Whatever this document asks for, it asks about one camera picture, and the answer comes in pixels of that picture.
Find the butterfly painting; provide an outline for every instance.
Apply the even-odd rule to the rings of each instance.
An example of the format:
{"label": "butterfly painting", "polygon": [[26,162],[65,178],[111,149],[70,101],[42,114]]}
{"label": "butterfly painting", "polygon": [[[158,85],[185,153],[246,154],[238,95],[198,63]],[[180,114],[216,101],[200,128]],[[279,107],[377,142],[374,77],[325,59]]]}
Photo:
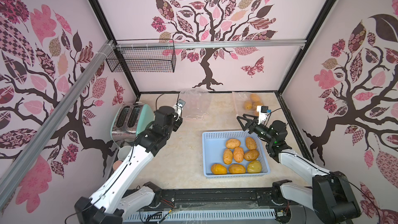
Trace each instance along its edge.
{"label": "butterfly painting", "polygon": [[113,84],[115,85],[116,95],[115,95],[115,97],[113,97],[112,106],[123,102],[122,94],[125,91],[125,89],[123,89],[122,86],[119,86],[119,82],[117,82],[115,79],[113,79]]}
{"label": "butterfly painting", "polygon": [[253,77],[253,75],[256,72],[264,72],[264,66],[262,65],[264,63],[264,56],[261,57],[260,59],[258,59],[258,61],[256,62],[256,64],[254,66],[243,66],[241,67],[241,69],[243,69],[243,71],[246,71],[248,73],[248,75],[250,75],[251,77]]}

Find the blue plastic basket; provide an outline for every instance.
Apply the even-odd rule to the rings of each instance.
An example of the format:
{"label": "blue plastic basket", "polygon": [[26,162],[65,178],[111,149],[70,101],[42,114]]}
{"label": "blue plastic basket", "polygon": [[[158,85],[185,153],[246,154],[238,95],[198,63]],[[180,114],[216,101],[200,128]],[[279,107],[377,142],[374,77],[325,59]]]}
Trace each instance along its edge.
{"label": "blue plastic basket", "polygon": [[[243,148],[244,152],[247,152],[249,149],[246,147],[246,137],[252,137],[257,144],[257,151],[260,153],[257,158],[258,161],[261,162],[262,171],[261,173],[248,173],[245,174],[228,174],[226,175],[214,175],[210,168],[213,164],[219,163],[224,165],[225,167],[229,167],[230,165],[226,165],[222,160],[222,155],[226,149],[225,142],[230,138],[236,138],[240,141],[240,146]],[[202,143],[203,143],[203,172],[205,177],[208,178],[222,178],[222,177],[260,177],[270,173],[268,161],[266,158],[266,154],[264,153],[262,141],[258,138],[255,133],[249,134],[247,131],[224,131],[224,132],[203,132],[202,134]],[[243,160],[241,164],[245,168],[249,164],[249,161]]]}

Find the tree mural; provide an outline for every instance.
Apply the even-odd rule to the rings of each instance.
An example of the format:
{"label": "tree mural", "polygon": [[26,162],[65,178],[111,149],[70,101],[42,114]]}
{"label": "tree mural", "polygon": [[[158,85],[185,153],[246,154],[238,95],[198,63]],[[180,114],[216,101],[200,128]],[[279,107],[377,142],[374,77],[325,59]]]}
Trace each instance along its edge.
{"label": "tree mural", "polygon": [[[162,32],[160,39],[173,39],[176,42],[268,40],[276,33],[273,30],[263,30],[276,21],[275,18],[265,18],[273,6],[267,5],[269,1],[156,0],[162,17],[154,17],[152,27],[157,32]],[[224,59],[229,55],[232,59],[238,59],[238,55],[245,56],[257,50],[256,47],[237,47],[234,52],[226,48],[184,49],[176,50],[176,55],[181,54],[181,60],[187,58],[191,62],[201,59],[200,64],[206,77],[194,87],[206,85],[207,89],[214,91],[211,85],[222,83],[213,78],[209,63],[212,57]],[[256,66],[245,66],[242,69],[252,76],[262,71],[261,64],[256,63]]]}
{"label": "tree mural", "polygon": [[[303,131],[312,141],[312,155],[316,149],[324,164],[323,145],[337,125],[347,126],[344,134],[352,134],[353,145],[360,141],[366,143],[364,161],[369,168],[376,152],[369,144],[370,134],[382,149],[398,152],[398,130],[384,125],[398,124],[398,99],[394,97],[398,88],[398,51],[377,46],[379,38],[398,43],[398,20],[387,14],[370,18],[376,21],[376,34],[367,31],[360,22],[347,45],[344,39],[332,45],[332,58],[322,64],[326,70],[314,76],[318,86],[325,89],[319,97],[325,101],[328,119],[320,136]],[[381,148],[376,164],[383,176],[398,188],[398,158]]]}

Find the toaster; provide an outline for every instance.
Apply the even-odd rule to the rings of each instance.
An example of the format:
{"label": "toaster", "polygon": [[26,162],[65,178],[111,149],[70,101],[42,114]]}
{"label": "toaster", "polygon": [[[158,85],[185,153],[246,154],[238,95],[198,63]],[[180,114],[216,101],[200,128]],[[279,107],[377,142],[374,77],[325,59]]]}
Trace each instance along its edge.
{"label": "toaster", "polygon": [[112,140],[115,142],[126,139],[133,141],[153,120],[154,113],[148,104],[123,104],[113,119]]}

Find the plastic bag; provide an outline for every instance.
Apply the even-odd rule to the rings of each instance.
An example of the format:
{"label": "plastic bag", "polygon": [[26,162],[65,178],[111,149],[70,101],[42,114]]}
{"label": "plastic bag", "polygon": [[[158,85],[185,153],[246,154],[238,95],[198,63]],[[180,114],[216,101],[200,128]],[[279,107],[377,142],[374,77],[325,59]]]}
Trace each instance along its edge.
{"label": "plastic bag", "polygon": [[256,93],[232,92],[236,116],[243,116],[244,113],[258,116],[256,111],[258,105],[264,105],[261,97]]}
{"label": "plastic bag", "polygon": [[180,92],[180,99],[186,102],[182,109],[184,120],[202,120],[205,114],[209,114],[211,93],[200,88],[186,89]]}

